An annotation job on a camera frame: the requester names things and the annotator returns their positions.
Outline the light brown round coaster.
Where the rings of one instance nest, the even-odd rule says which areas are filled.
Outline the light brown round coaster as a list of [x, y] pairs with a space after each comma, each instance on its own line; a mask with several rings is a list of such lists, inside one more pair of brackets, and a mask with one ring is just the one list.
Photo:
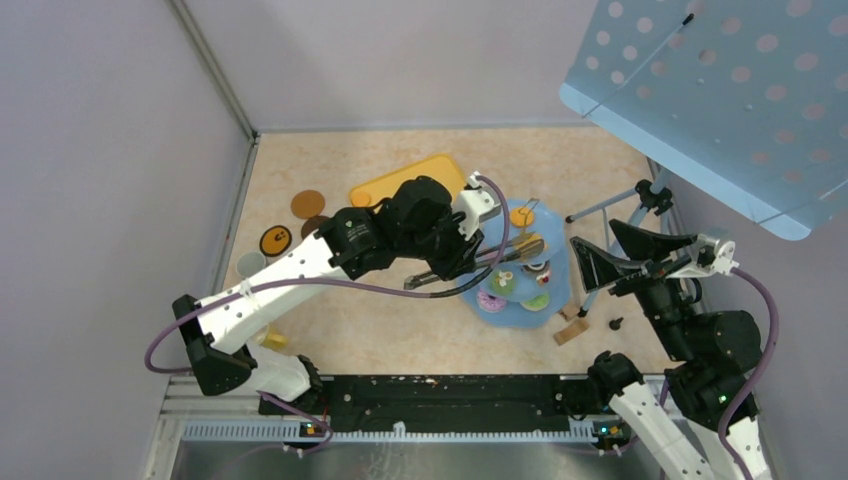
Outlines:
[[326, 206], [324, 195], [317, 190], [303, 190], [295, 194], [290, 203], [292, 214], [299, 219], [310, 219], [320, 215]]

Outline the blue three-tier cake stand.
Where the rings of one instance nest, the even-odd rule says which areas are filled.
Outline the blue three-tier cake stand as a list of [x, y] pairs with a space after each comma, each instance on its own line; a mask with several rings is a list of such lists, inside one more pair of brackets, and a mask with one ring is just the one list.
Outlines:
[[[537, 233], [546, 242], [544, 252], [529, 260], [499, 262], [484, 280], [462, 293], [460, 298], [489, 325], [510, 328], [537, 328], [544, 325], [550, 317], [554, 316], [570, 301], [569, 255], [566, 246], [565, 221], [562, 216], [550, 210], [544, 203], [535, 198], [529, 200], [510, 199], [508, 201], [509, 213], [511, 209], [516, 207], [532, 208], [535, 212], [535, 222], [528, 228], [519, 229], [512, 226], [509, 220], [508, 240], [519, 234]], [[551, 263], [550, 282], [546, 286], [540, 287], [522, 271], [522, 266], [546, 261]], [[479, 291], [490, 294], [488, 283], [490, 276], [497, 269], [512, 271], [517, 280], [517, 285], [514, 292], [509, 297], [504, 298], [508, 301], [506, 308], [500, 313], [492, 314], [484, 312], [478, 307], [476, 295]], [[531, 312], [520, 306], [521, 302], [542, 293], [550, 295], [549, 305], [545, 309]]]

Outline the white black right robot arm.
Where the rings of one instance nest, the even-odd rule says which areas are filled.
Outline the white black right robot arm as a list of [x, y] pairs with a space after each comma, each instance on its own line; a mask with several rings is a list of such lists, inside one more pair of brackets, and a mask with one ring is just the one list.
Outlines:
[[[575, 236], [570, 243], [584, 289], [632, 295], [676, 367], [668, 393], [699, 441], [694, 446], [654, 397], [635, 364], [620, 353], [599, 354], [587, 371], [586, 397], [619, 416], [644, 443], [668, 479], [769, 479], [753, 388], [779, 337], [779, 312], [765, 286], [742, 271], [731, 240], [706, 234], [668, 235], [619, 220], [609, 223], [624, 252], [617, 257]], [[748, 282], [769, 314], [763, 336], [744, 310], [699, 313], [686, 279], [715, 274]]]

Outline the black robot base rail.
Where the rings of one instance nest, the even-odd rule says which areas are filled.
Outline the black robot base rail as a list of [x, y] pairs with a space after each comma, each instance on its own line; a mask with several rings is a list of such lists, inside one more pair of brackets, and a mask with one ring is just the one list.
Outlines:
[[585, 377], [536, 375], [338, 375], [295, 407], [343, 433], [565, 432], [609, 413]]

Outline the purple frosted donut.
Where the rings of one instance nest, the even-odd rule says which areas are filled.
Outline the purple frosted donut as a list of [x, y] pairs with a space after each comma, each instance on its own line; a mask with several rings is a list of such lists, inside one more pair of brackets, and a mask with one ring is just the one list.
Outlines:
[[479, 291], [477, 293], [476, 302], [482, 311], [492, 314], [500, 313], [508, 304], [506, 299], [490, 295], [485, 291]]

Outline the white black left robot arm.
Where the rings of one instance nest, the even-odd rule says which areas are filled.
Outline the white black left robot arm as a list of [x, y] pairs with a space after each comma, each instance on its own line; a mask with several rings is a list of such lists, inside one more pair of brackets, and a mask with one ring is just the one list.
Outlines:
[[346, 207], [282, 259], [217, 295], [174, 302], [190, 371], [205, 396], [239, 387], [272, 394], [297, 413], [319, 404], [322, 382], [306, 357], [262, 346], [273, 322], [330, 286], [358, 286], [399, 259], [422, 260], [441, 281], [475, 269], [482, 224], [501, 211], [472, 175], [457, 196], [419, 176], [374, 206]]

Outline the small black knob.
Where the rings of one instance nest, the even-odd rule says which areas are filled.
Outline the small black knob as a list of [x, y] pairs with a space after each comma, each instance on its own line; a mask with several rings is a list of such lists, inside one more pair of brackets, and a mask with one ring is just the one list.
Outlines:
[[623, 318], [619, 317], [608, 322], [608, 326], [611, 330], [617, 331], [621, 328], [621, 324], [623, 323]]

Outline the dark brown round coaster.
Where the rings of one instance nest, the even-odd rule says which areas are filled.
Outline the dark brown round coaster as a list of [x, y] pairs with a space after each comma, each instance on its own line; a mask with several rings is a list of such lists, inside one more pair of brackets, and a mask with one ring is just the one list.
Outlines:
[[313, 234], [317, 231], [325, 222], [329, 220], [329, 217], [325, 215], [316, 215], [308, 218], [300, 229], [300, 236], [302, 239], [306, 239], [309, 235]]

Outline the small wooden block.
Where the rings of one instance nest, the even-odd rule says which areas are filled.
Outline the small wooden block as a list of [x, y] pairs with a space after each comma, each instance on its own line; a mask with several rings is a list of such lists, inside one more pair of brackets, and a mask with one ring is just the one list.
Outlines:
[[570, 321], [577, 317], [580, 313], [580, 305], [568, 303], [559, 310], [559, 315], [566, 321]]

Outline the square orange biscuit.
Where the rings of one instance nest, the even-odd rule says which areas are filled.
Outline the square orange biscuit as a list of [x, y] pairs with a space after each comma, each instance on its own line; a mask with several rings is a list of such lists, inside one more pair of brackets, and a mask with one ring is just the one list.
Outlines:
[[514, 253], [520, 259], [530, 259], [544, 252], [546, 248], [542, 238], [531, 238], [517, 245], [514, 248]]

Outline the blue perforated board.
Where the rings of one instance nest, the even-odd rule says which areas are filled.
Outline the blue perforated board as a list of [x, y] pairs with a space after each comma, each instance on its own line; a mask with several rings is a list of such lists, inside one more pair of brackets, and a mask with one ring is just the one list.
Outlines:
[[847, 209], [843, 1], [601, 1], [559, 95], [782, 239]]

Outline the green frosted donut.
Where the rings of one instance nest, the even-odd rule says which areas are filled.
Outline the green frosted donut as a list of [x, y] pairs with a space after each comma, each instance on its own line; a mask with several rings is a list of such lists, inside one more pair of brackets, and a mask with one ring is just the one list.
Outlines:
[[529, 300], [523, 301], [520, 303], [520, 306], [525, 310], [531, 312], [538, 312], [545, 309], [550, 302], [550, 295], [548, 293], [542, 293], [533, 297]]

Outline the metal food tongs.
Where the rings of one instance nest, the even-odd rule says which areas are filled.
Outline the metal food tongs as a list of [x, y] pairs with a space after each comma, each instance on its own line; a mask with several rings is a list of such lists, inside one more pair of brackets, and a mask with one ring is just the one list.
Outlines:
[[[525, 241], [527, 241], [528, 239], [531, 239], [531, 238], [542, 238], [542, 236], [540, 234], [537, 234], [537, 233], [519, 234], [518, 236], [509, 239], [508, 242], [507, 242], [506, 248], [505, 248], [504, 255], [501, 257], [500, 263], [510, 262], [510, 261], [518, 261], [518, 260], [529, 260], [529, 259], [518, 258], [517, 255], [514, 253], [514, 248], [517, 245], [519, 245], [519, 244], [521, 244], [521, 243], [523, 243], [523, 242], [525, 242]], [[476, 272], [477, 270], [488, 267], [490, 265], [496, 265], [494, 258], [496, 256], [497, 251], [498, 251], [497, 246], [487, 247], [485, 249], [479, 250], [474, 257], [473, 266], [472, 267], [462, 267], [459, 270], [458, 274], [451, 277], [451, 280], [456, 279], [458, 276], [461, 276], [461, 275], [464, 275], [464, 274], [467, 274], [467, 273]], [[424, 273], [421, 273], [421, 274], [416, 274], [416, 275], [412, 275], [412, 276], [407, 277], [404, 281], [403, 288], [405, 290], [416, 290], [416, 289], [418, 289], [422, 286], [429, 285], [429, 284], [435, 283], [437, 281], [442, 281], [442, 278], [439, 277], [436, 273], [434, 273], [432, 271], [427, 271], [427, 272], [424, 272]]]

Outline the black yellow round coaster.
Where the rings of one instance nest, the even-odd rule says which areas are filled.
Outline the black yellow round coaster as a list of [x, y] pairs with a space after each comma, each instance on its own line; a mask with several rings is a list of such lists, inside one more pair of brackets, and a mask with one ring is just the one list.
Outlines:
[[259, 250], [269, 258], [275, 258], [285, 253], [292, 243], [291, 231], [284, 225], [268, 228], [260, 237]]

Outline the round orange biscuit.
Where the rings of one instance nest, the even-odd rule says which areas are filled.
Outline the round orange biscuit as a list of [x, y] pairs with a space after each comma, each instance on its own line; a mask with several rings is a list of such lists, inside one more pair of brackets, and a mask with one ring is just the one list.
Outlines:
[[512, 226], [525, 229], [535, 222], [535, 212], [530, 207], [516, 207], [510, 210], [509, 220]]

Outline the yellow cup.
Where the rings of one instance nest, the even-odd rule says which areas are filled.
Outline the yellow cup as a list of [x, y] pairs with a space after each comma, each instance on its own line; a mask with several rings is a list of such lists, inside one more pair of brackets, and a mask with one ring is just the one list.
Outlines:
[[285, 335], [278, 332], [271, 325], [266, 326], [261, 331], [257, 332], [254, 339], [261, 347], [272, 351], [279, 351], [285, 348], [289, 342]]

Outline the yellow serving tray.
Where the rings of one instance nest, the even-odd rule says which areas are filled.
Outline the yellow serving tray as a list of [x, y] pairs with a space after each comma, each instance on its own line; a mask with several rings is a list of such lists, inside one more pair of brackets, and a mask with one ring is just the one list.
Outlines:
[[467, 178], [451, 156], [433, 155], [353, 187], [348, 194], [350, 205], [375, 206], [383, 198], [392, 197], [405, 181], [419, 176], [439, 182], [452, 196], [464, 188]]

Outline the grey mug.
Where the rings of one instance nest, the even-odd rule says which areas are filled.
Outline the grey mug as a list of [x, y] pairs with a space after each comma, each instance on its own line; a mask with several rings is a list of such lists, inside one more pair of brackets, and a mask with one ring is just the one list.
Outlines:
[[268, 259], [261, 251], [249, 251], [241, 255], [235, 266], [240, 279], [248, 279], [268, 266]]

